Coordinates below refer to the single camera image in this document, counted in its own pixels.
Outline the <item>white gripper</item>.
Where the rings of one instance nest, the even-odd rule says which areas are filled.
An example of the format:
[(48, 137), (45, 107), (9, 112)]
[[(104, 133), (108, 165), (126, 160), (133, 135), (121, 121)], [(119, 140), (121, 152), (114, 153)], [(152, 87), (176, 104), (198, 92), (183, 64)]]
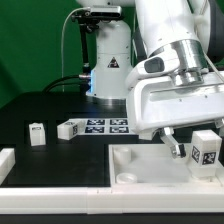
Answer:
[(141, 80), (129, 92), (126, 109), (130, 129), (148, 140), (161, 129), (160, 139), (174, 158), (184, 158), (186, 151), (173, 129), (215, 122), (224, 137), (224, 83), (214, 73), (201, 85), (182, 87), (168, 76)]

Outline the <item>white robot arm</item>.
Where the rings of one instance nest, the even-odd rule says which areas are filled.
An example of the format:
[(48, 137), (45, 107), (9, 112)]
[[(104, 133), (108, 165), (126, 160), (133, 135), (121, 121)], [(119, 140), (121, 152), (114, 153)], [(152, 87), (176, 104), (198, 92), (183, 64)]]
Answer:
[(82, 24), (96, 33), (97, 63), (87, 96), (126, 103), (131, 130), (159, 134), (175, 157), (176, 128), (224, 120), (224, 76), (215, 0), (77, 0)]

